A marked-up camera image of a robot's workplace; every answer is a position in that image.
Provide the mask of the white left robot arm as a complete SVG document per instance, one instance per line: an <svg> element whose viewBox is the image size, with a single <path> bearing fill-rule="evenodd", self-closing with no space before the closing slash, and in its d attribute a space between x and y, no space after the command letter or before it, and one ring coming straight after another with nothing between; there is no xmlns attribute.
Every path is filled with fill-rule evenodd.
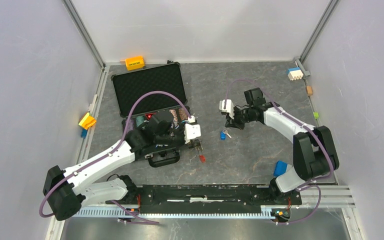
<svg viewBox="0 0 384 240"><path fill-rule="evenodd" d="M157 162L151 155L161 155L168 150L175 152L179 147L197 143L201 136L201 126L193 115L175 123L170 111L157 112L149 120L127 130L124 139L88 160L65 169L58 165L51 167L46 174L39 214L43 218L55 217L63 221L81 208L99 202L122 200L131 204L137 198L137 190L129 176L105 182L98 180L141 158L148 159L154 168L174 164L179 161L178 153Z"/></svg>

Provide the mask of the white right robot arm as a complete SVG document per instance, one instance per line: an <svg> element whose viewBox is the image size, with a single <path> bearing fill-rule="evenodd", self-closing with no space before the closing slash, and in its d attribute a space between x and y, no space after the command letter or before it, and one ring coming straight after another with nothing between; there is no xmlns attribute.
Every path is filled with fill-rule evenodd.
<svg viewBox="0 0 384 240"><path fill-rule="evenodd" d="M329 178L340 166L331 130L322 125L307 124L290 115L274 101L267 101L260 88L244 92L246 106L233 104L225 98L219 102L226 116L225 127L244 129L250 122L270 127L292 143L292 166L276 176L269 184L269 199L282 204L293 190L302 189L308 182Z"/></svg>

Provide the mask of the metal keyring tool red handle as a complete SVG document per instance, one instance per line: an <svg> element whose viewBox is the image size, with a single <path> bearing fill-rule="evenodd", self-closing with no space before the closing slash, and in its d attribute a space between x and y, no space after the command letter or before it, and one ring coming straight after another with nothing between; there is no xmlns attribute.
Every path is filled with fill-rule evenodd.
<svg viewBox="0 0 384 240"><path fill-rule="evenodd" d="M197 150L197 153L198 153L199 160L200 160L202 163L205 163L205 162L206 162L206 158L205 158L205 156L204 156L202 147L201 147L201 146L197 146L197 147L196 147L196 150Z"/></svg>

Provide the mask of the blue key tag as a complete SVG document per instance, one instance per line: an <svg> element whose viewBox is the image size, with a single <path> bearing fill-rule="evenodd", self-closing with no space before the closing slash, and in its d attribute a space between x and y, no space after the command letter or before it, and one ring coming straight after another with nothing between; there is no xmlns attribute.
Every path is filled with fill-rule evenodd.
<svg viewBox="0 0 384 240"><path fill-rule="evenodd" d="M221 132L220 132L220 139L222 141L226 140L227 138L231 139L232 136L229 134L228 130L227 129L223 129Z"/></svg>

